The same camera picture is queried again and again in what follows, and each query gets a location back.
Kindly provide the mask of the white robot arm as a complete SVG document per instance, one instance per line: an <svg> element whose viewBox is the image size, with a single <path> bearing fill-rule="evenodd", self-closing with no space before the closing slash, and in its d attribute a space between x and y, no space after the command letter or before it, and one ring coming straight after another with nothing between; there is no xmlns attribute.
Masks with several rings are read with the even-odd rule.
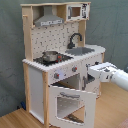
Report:
<svg viewBox="0 0 128 128"><path fill-rule="evenodd" d="M128 73L118 69L115 65L106 62L88 68L88 74L100 82L110 82L128 91Z"/></svg>

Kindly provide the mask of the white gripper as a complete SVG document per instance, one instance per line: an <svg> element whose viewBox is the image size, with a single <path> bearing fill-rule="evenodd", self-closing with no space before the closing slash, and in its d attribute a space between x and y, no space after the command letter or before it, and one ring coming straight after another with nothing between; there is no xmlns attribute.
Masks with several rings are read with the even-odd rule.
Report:
<svg viewBox="0 0 128 128"><path fill-rule="evenodd" d="M109 62L90 66L88 74L98 79L100 82L109 82L112 73L117 70L117 67Z"/></svg>

